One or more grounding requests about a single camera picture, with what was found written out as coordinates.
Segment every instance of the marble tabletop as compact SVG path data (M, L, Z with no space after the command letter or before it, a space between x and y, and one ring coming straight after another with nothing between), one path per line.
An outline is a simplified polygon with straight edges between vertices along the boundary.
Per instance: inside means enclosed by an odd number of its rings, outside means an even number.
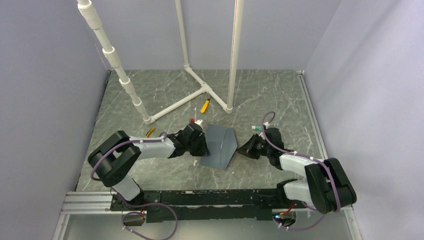
M226 102L228 70L195 70ZM184 70L128 70L128 76L141 97L147 112L155 114L200 88ZM144 137L151 127L160 132L175 133L189 118L235 129L239 146L256 133L265 113L275 111L273 125L281 131L286 148L320 158L320 151L310 120L305 96L293 70L238 70L234 92L234 112L227 114L211 99L205 113L200 113L205 100L202 94L158 119L151 125L142 116L112 72L98 112L87 156L110 135L124 130L128 135ZM101 182L90 180L92 167L87 156L81 170L77 191L108 191ZM130 176L143 190L206 190L275 188L276 184L294 177L292 172L271 166L266 157L250 159L235 153L226 170L199 165L199 157L189 153L176 158L151 158L137 161Z

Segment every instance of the yellow tool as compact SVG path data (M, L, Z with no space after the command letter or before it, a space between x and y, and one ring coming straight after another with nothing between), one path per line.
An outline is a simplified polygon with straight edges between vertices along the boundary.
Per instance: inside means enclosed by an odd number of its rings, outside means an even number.
M150 130L146 133L146 138L148 138L150 136L150 134L155 130L156 128L152 127L150 128Z
M205 111L206 111L206 109L208 108L208 106L209 106L209 103L211 102L211 99L210 98L208 98L207 100L206 100L206 102L204 102L204 105L203 105L203 107L201 108L201 110L200 110L200 112L202 113L202 114L204 114L205 113Z

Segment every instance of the yellow screwdriver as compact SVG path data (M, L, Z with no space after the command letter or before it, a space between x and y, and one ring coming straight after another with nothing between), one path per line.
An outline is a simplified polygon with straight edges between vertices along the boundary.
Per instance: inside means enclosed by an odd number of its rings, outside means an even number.
M206 109L208 108L208 106L209 106L209 103L211 102L211 99L210 98L208 98L207 100L206 100L206 102L204 102L204 105L203 105L203 107L201 108L201 110L200 110L200 112L202 113L202 114L204 114L205 113L205 111L206 111Z

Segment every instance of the gray marble surface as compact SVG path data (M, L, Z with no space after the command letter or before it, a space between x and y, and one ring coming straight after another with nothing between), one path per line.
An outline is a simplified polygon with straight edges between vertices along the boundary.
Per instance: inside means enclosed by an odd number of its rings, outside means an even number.
M195 70L226 102L228 70ZM198 90L200 85L183 70L129 70L137 94L147 112L155 114ZM111 134L124 130L128 135L144 137L155 127L152 137L160 132L175 133L189 118L207 123L233 127L239 146L258 131L265 113L275 111L273 125L282 134L286 148L320 157L318 143L309 117L305 97L296 72L292 70L238 70L234 93L234 112L227 114L211 100L209 108L202 108L209 95L202 94L151 125L143 123L142 116L121 87L118 76L112 72L98 112L88 153L91 153ZM293 178L294 174L271 166L266 157L250 159L235 153L227 170L199 165L199 157L183 156L139 160L129 172L144 190L204 190L275 188L276 184ZM77 191L108 191L101 182L90 180L92 167L84 160Z

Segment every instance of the white wall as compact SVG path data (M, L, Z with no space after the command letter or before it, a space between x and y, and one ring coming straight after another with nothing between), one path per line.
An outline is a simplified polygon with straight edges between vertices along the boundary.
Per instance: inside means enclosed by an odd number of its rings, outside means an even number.
M424 2L342 0L307 68L366 240L424 238Z
M181 1L194 69L230 68L234 3ZM305 69L339 3L246 0L238 69ZM173 0L93 0L93 4L125 69L183 68Z
M0 239L52 239L107 70L71 0L0 7Z

